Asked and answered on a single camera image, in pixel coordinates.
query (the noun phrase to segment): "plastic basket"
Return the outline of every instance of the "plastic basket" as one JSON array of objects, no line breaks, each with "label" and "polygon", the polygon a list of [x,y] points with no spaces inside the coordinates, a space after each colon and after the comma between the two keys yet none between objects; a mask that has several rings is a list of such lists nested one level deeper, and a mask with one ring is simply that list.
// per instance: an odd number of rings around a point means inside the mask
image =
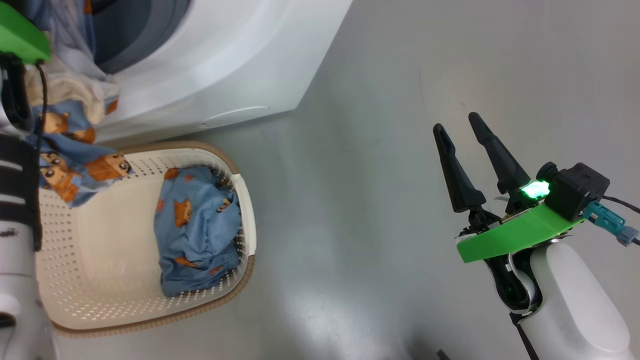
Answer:
[{"label": "plastic basket", "polygon": [[[251,199],[236,166],[200,142],[168,142],[122,151],[135,174],[70,209],[40,190],[42,250],[36,273],[42,302],[62,335],[75,338],[148,329],[221,306],[246,285],[255,261]],[[154,213],[164,172],[208,165],[230,180],[242,213],[235,239],[240,265],[215,288],[166,298],[154,236]]]}]

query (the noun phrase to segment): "basket rim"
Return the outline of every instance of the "basket rim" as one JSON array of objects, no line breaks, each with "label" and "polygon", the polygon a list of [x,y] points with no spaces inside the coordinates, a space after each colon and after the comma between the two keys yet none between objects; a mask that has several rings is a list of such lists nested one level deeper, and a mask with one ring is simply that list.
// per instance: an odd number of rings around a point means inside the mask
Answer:
[{"label": "basket rim", "polygon": [[244,271],[244,275],[240,279],[240,282],[228,294],[218,299],[198,305],[196,307],[192,307],[191,309],[186,309],[175,314],[163,315],[157,318],[143,320],[140,322],[133,322],[109,327],[97,327],[94,329],[71,329],[52,321],[53,327],[56,329],[56,334],[62,335],[66,338],[90,339],[101,338],[103,336],[127,334],[129,332],[151,329],[154,327],[159,327],[162,325],[167,325],[173,322],[191,318],[193,316],[216,309],[217,307],[230,302],[231,300],[233,300],[233,298],[238,296],[240,294],[240,291],[242,291],[249,282],[249,278],[253,273],[254,264],[255,255],[250,255],[247,259],[247,265],[246,270]]},{"label": "basket rim", "polygon": [[200,149],[204,151],[211,152],[220,158],[227,166],[231,173],[236,175],[240,174],[240,171],[236,167],[236,164],[225,154],[222,150],[218,149],[215,146],[209,145],[208,143],[203,143],[194,140],[183,140],[183,141],[175,141],[175,142],[157,142],[157,143],[149,143],[145,145],[135,145],[124,147],[123,149],[118,149],[124,155],[127,154],[136,154],[138,152],[148,152],[148,151],[158,151],[158,150],[171,150],[171,149]]},{"label": "basket rim", "polygon": [[[184,140],[184,141],[174,141],[174,142],[158,142],[158,143],[150,143],[146,145],[135,145],[130,147],[124,147],[122,149],[118,149],[124,155],[127,154],[136,154],[139,152],[150,152],[150,151],[161,151],[161,150],[171,150],[171,149],[200,149],[207,152],[211,152],[220,158],[231,170],[231,173],[234,175],[239,175],[240,171],[236,167],[236,164],[220,149],[217,147],[211,146],[208,143],[192,141],[192,140]],[[192,307],[191,309],[186,309],[183,311],[179,311],[178,313],[168,314],[159,316],[157,318],[151,318],[148,320],[143,320],[140,322],[127,323],[123,325],[116,325],[110,327],[96,327],[92,329],[71,329],[69,327],[62,326],[54,321],[52,321],[54,328],[56,329],[56,333],[62,335],[66,338],[76,338],[76,339],[87,339],[87,338],[99,338],[103,336],[111,336],[117,334],[127,334],[129,332],[135,332],[145,329],[151,329],[153,327],[159,327],[162,325],[166,325],[169,323],[173,323],[179,320],[187,319],[192,316],[196,316],[202,314],[206,311],[216,309],[227,302],[230,302],[233,298],[240,294],[240,291],[244,289],[247,285],[251,274],[253,273],[253,266],[255,264],[255,254],[250,254],[247,258],[247,266],[246,270],[240,281],[228,292],[226,295],[208,301],[204,304],[200,304],[199,306]]]}]

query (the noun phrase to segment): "gray floor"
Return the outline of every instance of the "gray floor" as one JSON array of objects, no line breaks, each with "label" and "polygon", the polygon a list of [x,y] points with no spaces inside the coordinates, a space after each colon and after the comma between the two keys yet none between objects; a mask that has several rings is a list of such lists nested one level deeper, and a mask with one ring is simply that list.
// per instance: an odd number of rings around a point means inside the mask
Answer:
[{"label": "gray floor", "polygon": [[[251,191],[259,248],[245,290],[179,323],[62,339],[65,359],[525,359],[487,269],[456,253],[466,218],[451,211],[431,127],[447,126],[489,199],[469,111],[530,175],[584,161],[639,203],[639,10],[355,0],[296,111],[189,136],[227,152]],[[637,337],[638,250],[588,225],[569,241]]]}]

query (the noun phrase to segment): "green led light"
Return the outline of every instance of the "green led light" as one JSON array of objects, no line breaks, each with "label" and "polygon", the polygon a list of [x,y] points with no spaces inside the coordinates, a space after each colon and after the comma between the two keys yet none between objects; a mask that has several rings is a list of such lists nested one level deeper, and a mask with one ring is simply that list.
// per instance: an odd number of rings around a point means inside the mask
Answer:
[{"label": "green led light", "polygon": [[549,195],[549,183],[546,181],[534,181],[522,188],[522,191],[532,199],[538,199]]}]

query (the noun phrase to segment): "black wire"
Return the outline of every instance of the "black wire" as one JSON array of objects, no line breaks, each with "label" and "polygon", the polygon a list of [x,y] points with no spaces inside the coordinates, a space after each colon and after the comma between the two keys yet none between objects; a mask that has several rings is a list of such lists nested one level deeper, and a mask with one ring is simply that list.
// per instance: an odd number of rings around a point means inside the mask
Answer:
[{"label": "black wire", "polygon": [[618,204],[624,205],[626,207],[628,207],[629,209],[635,211],[636,213],[640,214],[640,208],[638,208],[637,206],[631,205],[626,201],[620,200],[617,197],[613,197],[613,196],[603,196],[602,197],[604,200],[609,200],[609,201],[613,201],[613,202],[617,202]]},{"label": "black wire", "polygon": [[36,156],[40,158],[40,146],[42,145],[42,134],[44,133],[44,121],[47,116],[47,79],[44,76],[44,70],[42,70],[42,62],[36,63],[36,68],[40,73],[40,80],[42,82],[42,116],[40,117],[39,127],[34,129],[38,140],[36,141]]}]

